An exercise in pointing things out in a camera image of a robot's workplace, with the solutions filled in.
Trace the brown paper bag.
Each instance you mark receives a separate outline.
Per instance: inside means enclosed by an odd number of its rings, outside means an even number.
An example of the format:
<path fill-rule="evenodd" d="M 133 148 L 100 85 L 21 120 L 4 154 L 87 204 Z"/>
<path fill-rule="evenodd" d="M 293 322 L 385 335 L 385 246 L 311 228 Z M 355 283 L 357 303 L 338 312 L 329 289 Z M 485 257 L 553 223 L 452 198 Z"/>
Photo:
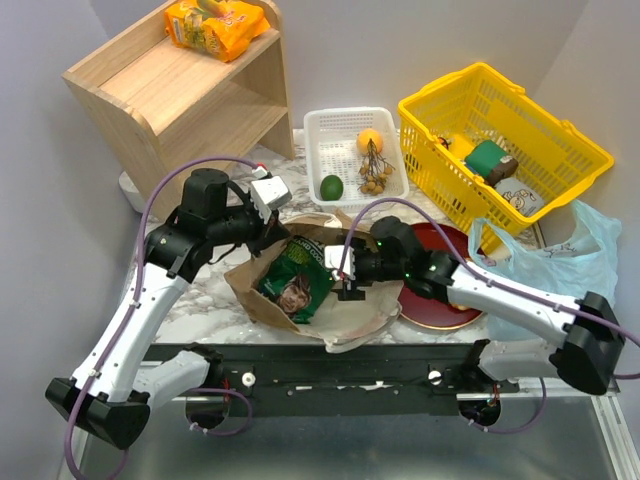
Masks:
<path fill-rule="evenodd" d="M 324 247 L 340 245 L 350 226 L 351 219 L 340 212 L 299 215 L 285 223 L 291 233 L 288 239 L 277 242 L 260 257 L 252 257 L 226 272 L 225 280 L 249 318 L 256 323 L 321 340 L 330 353 L 357 348 L 387 329 L 401 312 L 398 302 L 401 283 L 398 281 L 366 287 L 364 301 L 339 301 L 335 282 L 309 324 L 294 323 L 257 290 L 259 280 L 294 236 L 313 239 Z"/>

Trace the green avocado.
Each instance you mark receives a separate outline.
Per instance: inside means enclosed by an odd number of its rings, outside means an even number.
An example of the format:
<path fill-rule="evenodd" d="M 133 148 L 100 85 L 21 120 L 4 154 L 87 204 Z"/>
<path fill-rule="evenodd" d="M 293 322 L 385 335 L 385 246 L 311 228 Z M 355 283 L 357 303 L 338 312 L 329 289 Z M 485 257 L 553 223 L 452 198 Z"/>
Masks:
<path fill-rule="evenodd" d="M 320 184 L 320 196 L 323 201 L 338 201 L 344 193 L 344 184 L 337 175 L 327 175 Z"/>

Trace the brown longan fruit bunch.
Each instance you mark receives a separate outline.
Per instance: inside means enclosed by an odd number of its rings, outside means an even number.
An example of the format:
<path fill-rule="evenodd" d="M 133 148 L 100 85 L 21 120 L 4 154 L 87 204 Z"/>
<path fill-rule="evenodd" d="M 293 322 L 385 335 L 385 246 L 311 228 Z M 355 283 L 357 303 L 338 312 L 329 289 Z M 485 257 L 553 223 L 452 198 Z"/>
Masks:
<path fill-rule="evenodd" d="M 395 168 L 380 153 L 365 154 L 359 169 L 362 178 L 360 191 L 369 195 L 382 194 L 394 171 Z"/>

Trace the orange fruit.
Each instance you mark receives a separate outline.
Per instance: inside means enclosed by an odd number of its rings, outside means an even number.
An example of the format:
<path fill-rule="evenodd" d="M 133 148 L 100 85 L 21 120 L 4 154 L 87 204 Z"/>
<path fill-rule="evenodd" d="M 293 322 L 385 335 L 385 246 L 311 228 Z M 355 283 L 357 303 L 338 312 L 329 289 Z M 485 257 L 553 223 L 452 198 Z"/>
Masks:
<path fill-rule="evenodd" d="M 381 153 L 384 140 L 380 132 L 367 128 L 360 131 L 356 138 L 356 148 L 361 155 L 368 153 Z"/>

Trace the wooden shelf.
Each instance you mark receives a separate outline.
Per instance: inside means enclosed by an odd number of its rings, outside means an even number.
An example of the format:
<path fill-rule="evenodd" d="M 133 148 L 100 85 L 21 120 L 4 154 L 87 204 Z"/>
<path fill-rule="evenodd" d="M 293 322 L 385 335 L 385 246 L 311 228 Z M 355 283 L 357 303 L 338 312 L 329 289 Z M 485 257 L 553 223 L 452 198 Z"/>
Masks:
<path fill-rule="evenodd" d="M 281 13 L 258 5 L 271 27 L 232 62 L 175 46 L 158 7 L 64 72 L 144 199 L 194 159 L 230 172 L 257 144 L 294 159 Z"/>

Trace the orange snack packet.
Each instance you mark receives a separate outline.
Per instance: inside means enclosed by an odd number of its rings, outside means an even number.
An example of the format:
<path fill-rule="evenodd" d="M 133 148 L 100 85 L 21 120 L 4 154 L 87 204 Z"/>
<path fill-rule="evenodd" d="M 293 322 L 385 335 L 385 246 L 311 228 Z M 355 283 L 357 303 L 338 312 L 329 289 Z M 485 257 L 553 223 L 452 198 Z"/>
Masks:
<path fill-rule="evenodd" d="M 244 1 L 178 1 L 164 10 L 173 44 L 229 63 L 271 28 L 264 10 Z"/>

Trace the light blue plastic bag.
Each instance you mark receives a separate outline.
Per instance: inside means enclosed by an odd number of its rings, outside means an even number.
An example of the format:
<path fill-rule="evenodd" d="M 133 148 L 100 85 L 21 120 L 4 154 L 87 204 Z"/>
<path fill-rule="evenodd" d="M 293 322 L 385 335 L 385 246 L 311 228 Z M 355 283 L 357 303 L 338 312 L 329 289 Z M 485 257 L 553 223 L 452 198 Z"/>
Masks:
<path fill-rule="evenodd" d="M 526 286 L 576 298 L 591 291 L 614 305 L 621 222 L 578 200 L 571 203 L 571 209 L 575 222 L 571 236 L 534 250 L 525 249 L 488 220 L 476 219 L 468 236 L 469 256 L 488 271 Z M 478 252 L 484 233 L 497 235 L 508 251 L 506 258 L 492 260 Z"/>

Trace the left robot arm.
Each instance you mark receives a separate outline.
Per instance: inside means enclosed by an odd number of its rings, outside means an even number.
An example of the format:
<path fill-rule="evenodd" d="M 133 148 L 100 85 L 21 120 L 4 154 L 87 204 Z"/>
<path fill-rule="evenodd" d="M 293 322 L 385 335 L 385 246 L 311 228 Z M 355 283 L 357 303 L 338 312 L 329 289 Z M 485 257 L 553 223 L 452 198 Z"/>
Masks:
<path fill-rule="evenodd" d="M 186 179 L 180 204 L 164 224 L 141 236 L 135 280 L 94 346 L 68 378 L 53 379 L 45 397 L 72 427 L 127 450 L 153 410 L 194 389 L 214 393 L 222 357 L 187 346 L 139 376 L 139 366 L 164 318 L 218 246 L 247 246 L 252 255 L 287 237 L 279 209 L 291 198 L 284 180 L 263 167 L 247 191 L 229 176 L 200 168 Z"/>

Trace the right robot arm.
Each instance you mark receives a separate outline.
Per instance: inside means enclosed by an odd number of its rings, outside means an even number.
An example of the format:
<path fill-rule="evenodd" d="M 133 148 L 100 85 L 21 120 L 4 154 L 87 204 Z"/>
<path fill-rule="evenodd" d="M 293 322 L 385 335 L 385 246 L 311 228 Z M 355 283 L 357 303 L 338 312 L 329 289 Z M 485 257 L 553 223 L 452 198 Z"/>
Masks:
<path fill-rule="evenodd" d="M 453 249 L 429 250 L 412 226 L 395 216 L 371 227 L 375 249 L 348 234 L 324 250 L 324 264 L 341 282 L 342 300 L 362 300 L 359 285 L 401 281 L 416 296 L 506 320 L 533 334 L 526 341 L 480 340 L 461 365 L 460 379 L 480 392 L 494 381 L 558 378 L 590 395 L 603 395 L 614 378 L 625 340 L 609 302 L 545 292 L 496 276 Z"/>

